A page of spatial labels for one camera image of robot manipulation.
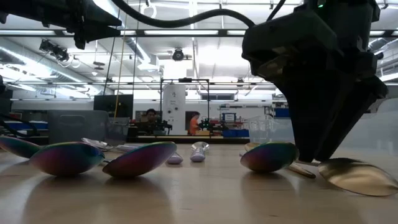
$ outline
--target wooden table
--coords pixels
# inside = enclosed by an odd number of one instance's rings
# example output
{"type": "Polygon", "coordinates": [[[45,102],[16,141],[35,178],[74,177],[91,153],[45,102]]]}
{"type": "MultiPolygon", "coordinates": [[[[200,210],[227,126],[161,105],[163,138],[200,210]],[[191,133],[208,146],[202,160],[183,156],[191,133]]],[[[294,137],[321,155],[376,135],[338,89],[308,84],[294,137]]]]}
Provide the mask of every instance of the wooden table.
{"type": "MultiPolygon", "coordinates": [[[[365,197],[338,190],[318,176],[287,170],[270,175],[239,163],[243,146],[213,145],[206,161],[167,166],[134,180],[117,180],[101,167],[75,178],[43,174],[26,159],[0,152],[0,223],[397,223],[398,196],[365,197]]],[[[398,177],[398,158],[340,152],[398,177]]],[[[307,167],[316,172],[315,167],[307,167]]]]}

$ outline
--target person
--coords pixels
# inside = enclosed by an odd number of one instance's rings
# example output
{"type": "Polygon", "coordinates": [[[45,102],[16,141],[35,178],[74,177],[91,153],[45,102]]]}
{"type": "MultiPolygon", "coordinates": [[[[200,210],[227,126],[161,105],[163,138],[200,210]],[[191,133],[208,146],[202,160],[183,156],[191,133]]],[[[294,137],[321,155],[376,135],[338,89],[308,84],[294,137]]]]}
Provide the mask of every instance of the person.
{"type": "Polygon", "coordinates": [[[189,134],[191,134],[191,135],[196,135],[197,131],[199,130],[199,126],[198,126],[199,116],[200,116],[199,112],[194,112],[192,115],[192,119],[191,119],[190,125],[189,125],[189,134]]]}
{"type": "Polygon", "coordinates": [[[146,116],[147,116],[148,122],[150,122],[150,123],[156,122],[156,110],[154,110],[154,109],[147,110],[146,116]]]}

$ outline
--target metal frame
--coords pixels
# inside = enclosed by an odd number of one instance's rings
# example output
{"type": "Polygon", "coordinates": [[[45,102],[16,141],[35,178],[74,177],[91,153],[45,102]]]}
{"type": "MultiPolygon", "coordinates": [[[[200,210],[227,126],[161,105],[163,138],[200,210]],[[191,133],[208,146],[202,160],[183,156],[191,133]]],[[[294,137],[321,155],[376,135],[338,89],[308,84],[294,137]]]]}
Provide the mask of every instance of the metal frame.
{"type": "MultiPolygon", "coordinates": [[[[125,37],[244,37],[245,29],[173,29],[174,32],[192,32],[192,31],[217,31],[216,34],[146,34],[145,31],[165,31],[169,32],[170,29],[128,29],[126,30],[127,34],[125,37]],[[238,31],[241,34],[230,34],[229,31],[238,31]]],[[[398,30],[371,30],[372,31],[383,31],[382,34],[371,34],[370,38],[378,38],[378,37],[395,37],[398,38],[398,30]]],[[[73,38],[73,34],[67,33],[64,29],[0,29],[0,37],[69,37],[73,38]],[[12,32],[15,31],[17,34],[2,34],[3,32],[12,32]],[[53,31],[53,34],[43,35],[43,34],[24,34],[25,32],[32,31],[53,31]]]]}
{"type": "Polygon", "coordinates": [[[210,119],[210,80],[206,78],[199,78],[199,79],[187,79],[189,82],[180,82],[183,79],[160,79],[160,118],[163,120],[163,83],[164,81],[171,81],[170,83],[174,83],[174,81],[178,81],[178,83],[181,83],[181,85],[189,85],[192,84],[192,82],[197,82],[197,85],[202,85],[200,82],[207,82],[207,118],[210,119]]]}

